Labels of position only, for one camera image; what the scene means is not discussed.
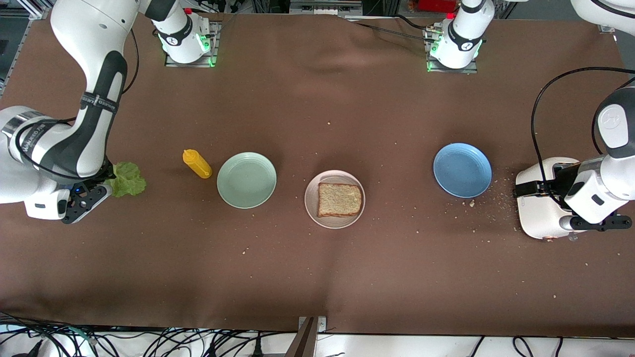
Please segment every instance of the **table surface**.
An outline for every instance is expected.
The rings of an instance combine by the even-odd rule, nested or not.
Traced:
[[[139,74],[107,153],[139,164],[147,190],[72,226],[0,206],[0,310],[96,325],[293,330],[298,316],[326,315],[334,332],[635,334],[633,232],[531,239],[511,196],[536,161],[536,94],[570,69],[621,67],[612,35],[583,22],[494,21],[468,76],[428,73],[416,40],[333,16],[226,22],[216,68],[176,69],[137,20]],[[417,34],[400,20],[368,23]],[[130,43],[125,55],[133,69]],[[592,115],[625,80],[588,72],[553,85],[538,111],[543,155],[592,157]],[[83,90],[78,64],[35,22],[0,107],[69,118]],[[493,183],[474,207],[434,180],[432,159],[450,142],[491,161]],[[239,152],[267,156],[273,197],[230,207],[215,175],[182,163],[189,148],[216,172]],[[362,217],[342,230],[304,208],[306,185],[331,169],[366,191]]]

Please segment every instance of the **slice of bread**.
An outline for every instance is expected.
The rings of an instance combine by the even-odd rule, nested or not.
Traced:
[[[351,217],[361,210],[361,190],[348,184],[325,184],[320,182],[318,217]]]

